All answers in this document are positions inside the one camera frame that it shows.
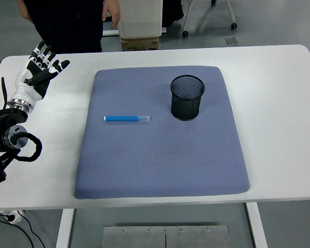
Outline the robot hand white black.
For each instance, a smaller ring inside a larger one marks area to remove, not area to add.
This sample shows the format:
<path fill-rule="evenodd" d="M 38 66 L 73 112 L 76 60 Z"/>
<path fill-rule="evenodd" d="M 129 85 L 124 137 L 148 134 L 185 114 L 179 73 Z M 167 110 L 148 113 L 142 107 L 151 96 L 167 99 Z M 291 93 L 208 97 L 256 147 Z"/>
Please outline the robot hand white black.
<path fill-rule="evenodd" d="M 15 93 L 8 104 L 11 108 L 30 113 L 47 92 L 50 80 L 57 77 L 70 64 L 69 60 L 55 59 L 51 45 L 42 40 L 22 66 L 15 81 Z"/>

